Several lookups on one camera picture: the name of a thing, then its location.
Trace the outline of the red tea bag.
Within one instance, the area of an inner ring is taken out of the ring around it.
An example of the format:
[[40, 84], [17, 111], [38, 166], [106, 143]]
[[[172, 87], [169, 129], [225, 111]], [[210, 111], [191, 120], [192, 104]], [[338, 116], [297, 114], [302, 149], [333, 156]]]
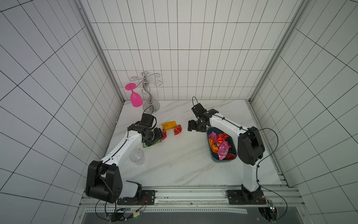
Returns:
[[182, 132], [182, 127], [181, 125], [178, 125], [175, 129], [174, 129], [174, 135], [178, 135]]
[[166, 130], [163, 130], [163, 131], [162, 131], [162, 134], [163, 134], [162, 140], [165, 140], [165, 139], [167, 138], [167, 132], [166, 132]]
[[226, 157], [224, 158], [225, 160], [233, 160], [236, 158], [236, 155], [234, 154], [227, 154]]
[[223, 143], [229, 137], [226, 133], [220, 133], [217, 136], [218, 136], [216, 141], [217, 143]]

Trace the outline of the yellow tea bag packet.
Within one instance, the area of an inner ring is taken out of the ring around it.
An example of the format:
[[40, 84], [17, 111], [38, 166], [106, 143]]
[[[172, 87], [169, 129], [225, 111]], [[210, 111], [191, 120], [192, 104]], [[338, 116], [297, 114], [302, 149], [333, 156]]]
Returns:
[[177, 127], [177, 124], [175, 121], [169, 121], [169, 122], [163, 123], [162, 127], [164, 130], [170, 130], [170, 129], [175, 129]]

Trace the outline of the orange tea bag packet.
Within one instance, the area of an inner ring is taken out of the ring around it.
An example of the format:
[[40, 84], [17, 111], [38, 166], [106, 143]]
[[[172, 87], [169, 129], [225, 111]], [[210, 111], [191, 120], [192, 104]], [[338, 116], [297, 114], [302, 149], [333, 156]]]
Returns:
[[214, 153], [214, 154], [217, 154], [218, 151], [219, 151], [219, 145], [216, 143], [215, 140], [209, 138], [209, 145], [210, 145], [210, 148], [211, 148], [211, 151]]

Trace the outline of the pink tea bag packet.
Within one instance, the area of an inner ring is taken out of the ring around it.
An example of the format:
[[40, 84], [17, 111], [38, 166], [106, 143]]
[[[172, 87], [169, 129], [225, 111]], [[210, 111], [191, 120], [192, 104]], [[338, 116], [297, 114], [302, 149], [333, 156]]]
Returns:
[[209, 136], [209, 139], [213, 140], [215, 143], [222, 143], [222, 134], [216, 134], [215, 132], [212, 132]]
[[219, 151], [217, 153], [219, 160], [224, 160], [226, 155], [228, 154], [229, 149], [231, 148], [231, 145], [225, 141], [223, 143], [218, 143], [219, 145]]

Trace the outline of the red tea bag bottom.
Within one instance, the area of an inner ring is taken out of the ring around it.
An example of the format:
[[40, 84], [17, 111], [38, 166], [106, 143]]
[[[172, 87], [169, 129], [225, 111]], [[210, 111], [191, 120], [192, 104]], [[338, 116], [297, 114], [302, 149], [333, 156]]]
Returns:
[[226, 157], [224, 158], [225, 160], [233, 160], [236, 158], [236, 155], [234, 154], [227, 154]]

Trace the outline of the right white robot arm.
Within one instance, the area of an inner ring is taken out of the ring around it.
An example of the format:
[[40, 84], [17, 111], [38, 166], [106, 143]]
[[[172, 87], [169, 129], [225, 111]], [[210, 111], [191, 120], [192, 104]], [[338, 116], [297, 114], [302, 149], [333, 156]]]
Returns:
[[188, 131], [206, 132], [214, 127], [232, 138], [236, 156], [243, 162], [243, 183], [240, 190], [226, 191], [231, 205], [266, 205], [267, 200], [258, 183], [257, 168], [265, 147], [256, 127], [243, 127], [225, 118], [215, 109], [206, 110], [201, 104], [192, 107], [197, 120], [188, 122]]

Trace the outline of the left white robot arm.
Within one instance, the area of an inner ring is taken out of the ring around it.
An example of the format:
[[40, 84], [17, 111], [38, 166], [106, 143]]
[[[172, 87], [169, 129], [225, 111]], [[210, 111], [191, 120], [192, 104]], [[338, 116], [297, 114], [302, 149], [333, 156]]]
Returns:
[[141, 143], [152, 145], [163, 139], [158, 127], [148, 128], [139, 124], [128, 127], [118, 145], [104, 158], [88, 166], [85, 194], [101, 201], [115, 203], [119, 198], [139, 198], [139, 184], [122, 177], [121, 166], [130, 159], [131, 152]]

